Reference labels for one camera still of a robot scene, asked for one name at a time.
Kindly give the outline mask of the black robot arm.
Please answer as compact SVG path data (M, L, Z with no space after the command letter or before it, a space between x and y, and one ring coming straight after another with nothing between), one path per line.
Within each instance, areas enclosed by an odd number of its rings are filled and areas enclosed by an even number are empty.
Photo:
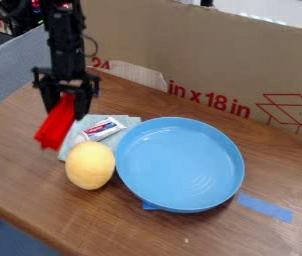
M47 112L60 101L60 94L75 97L72 110L81 120L99 94L100 77L85 71L85 28L80 0L40 0L51 67L33 67L33 87L40 90Z

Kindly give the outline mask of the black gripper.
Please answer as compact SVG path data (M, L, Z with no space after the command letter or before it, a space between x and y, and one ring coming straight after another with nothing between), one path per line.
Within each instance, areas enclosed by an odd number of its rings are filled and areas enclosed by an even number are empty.
M81 120L99 95L100 77L85 71L69 75L57 74L51 68L33 67L33 87L40 90L45 111L51 112L60 100L60 93L75 94L75 119Z

